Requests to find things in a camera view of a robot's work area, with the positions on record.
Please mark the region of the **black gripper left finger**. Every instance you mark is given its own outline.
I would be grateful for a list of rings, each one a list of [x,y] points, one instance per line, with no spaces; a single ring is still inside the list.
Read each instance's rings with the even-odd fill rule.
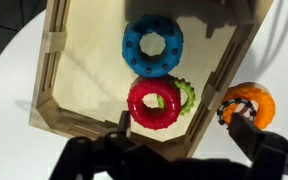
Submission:
[[[131,134],[130,130],[131,124],[131,115],[129,111],[123,111],[121,113],[119,123],[117,126],[117,137],[121,138],[129,138]]]

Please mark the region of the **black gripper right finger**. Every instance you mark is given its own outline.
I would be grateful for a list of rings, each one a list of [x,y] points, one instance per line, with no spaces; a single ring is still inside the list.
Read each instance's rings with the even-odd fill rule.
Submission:
[[[265,133],[245,116],[238,113],[233,114],[228,125],[228,133],[246,157],[250,161],[254,161],[259,147],[265,139]]]

